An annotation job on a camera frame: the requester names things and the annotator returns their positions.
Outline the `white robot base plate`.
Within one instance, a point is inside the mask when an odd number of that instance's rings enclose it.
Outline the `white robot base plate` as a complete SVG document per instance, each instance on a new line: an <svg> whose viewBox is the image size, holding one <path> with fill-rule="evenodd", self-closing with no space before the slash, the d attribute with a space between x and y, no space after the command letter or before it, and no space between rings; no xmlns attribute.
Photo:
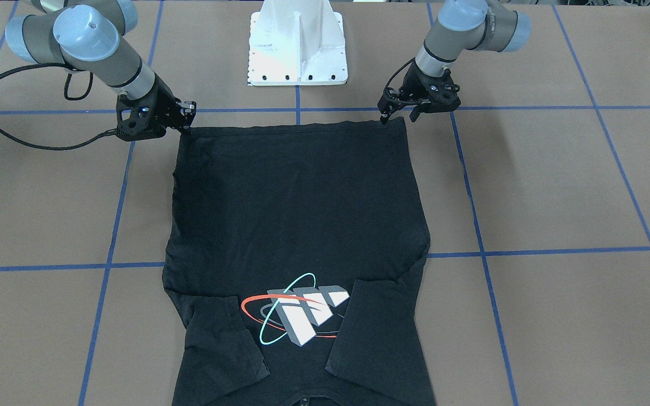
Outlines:
<svg viewBox="0 0 650 406"><path fill-rule="evenodd" d="M265 1L250 18L250 86L348 81L343 18L329 1Z"/></svg>

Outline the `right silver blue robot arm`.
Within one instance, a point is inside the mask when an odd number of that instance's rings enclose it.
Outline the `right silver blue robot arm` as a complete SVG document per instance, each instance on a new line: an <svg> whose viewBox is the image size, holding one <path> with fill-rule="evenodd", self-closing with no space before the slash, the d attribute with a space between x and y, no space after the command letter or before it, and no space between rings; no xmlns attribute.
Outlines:
<svg viewBox="0 0 650 406"><path fill-rule="evenodd" d="M41 15L16 16L5 29L10 50L38 65L85 71L117 95L111 134L125 142L189 131L196 103L173 95L125 34L138 23L132 1L33 1Z"/></svg>

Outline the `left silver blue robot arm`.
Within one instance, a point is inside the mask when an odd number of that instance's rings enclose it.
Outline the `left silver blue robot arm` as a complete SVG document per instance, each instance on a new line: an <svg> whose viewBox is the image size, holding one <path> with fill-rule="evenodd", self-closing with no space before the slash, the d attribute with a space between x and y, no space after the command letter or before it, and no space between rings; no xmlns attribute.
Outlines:
<svg viewBox="0 0 650 406"><path fill-rule="evenodd" d="M453 112L461 105L460 87L452 79L451 67L459 55L469 51L510 53L528 41L532 24L528 15L505 8L499 1L446 1L415 57L392 76L405 71L395 89L384 86L377 108L380 121L412 107L410 121L421 114Z"/></svg>

